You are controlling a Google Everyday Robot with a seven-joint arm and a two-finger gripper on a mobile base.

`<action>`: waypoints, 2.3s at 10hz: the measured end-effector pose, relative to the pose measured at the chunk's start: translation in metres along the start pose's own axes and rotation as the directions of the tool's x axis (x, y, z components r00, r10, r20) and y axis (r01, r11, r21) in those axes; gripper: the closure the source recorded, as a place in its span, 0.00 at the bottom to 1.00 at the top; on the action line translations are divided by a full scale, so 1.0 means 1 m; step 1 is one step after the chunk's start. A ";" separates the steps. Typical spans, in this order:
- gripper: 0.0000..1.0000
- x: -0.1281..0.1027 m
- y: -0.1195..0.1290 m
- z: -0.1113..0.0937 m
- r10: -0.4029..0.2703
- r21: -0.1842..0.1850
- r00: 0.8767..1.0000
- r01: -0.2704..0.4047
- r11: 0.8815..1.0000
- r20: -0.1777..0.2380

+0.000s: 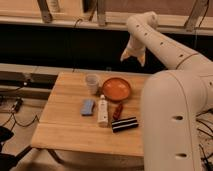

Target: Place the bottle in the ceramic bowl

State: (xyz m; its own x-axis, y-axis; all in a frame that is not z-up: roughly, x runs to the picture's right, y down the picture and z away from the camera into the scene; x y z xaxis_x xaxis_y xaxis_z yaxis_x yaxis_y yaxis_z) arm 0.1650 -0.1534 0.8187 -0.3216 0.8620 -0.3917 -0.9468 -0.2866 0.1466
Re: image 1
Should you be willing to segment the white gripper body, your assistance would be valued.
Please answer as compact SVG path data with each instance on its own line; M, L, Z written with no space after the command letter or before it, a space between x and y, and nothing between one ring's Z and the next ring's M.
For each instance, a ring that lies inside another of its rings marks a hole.
M145 54L146 47L135 37L131 36L126 49L130 56L143 56Z

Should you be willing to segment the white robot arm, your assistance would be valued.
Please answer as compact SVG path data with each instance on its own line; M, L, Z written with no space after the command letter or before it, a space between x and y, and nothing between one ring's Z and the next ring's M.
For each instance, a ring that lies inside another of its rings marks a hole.
M213 61L156 30L155 12L132 15L121 56L145 62L150 50L165 66L148 77L140 100L145 171L211 171L202 165L196 115L213 109Z

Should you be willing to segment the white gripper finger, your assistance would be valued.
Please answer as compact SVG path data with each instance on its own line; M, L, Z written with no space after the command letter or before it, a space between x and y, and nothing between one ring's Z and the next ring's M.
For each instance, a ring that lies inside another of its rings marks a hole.
M146 55L145 55L145 53L143 53L142 55L140 55L138 57L138 61L140 62L141 66L144 67L145 62L146 62Z
M127 58L129 58L129 57L130 57L130 53L129 53L128 50L125 49L125 50L123 51L121 57L120 57L120 61L122 62L123 60L125 60L125 59L127 59Z

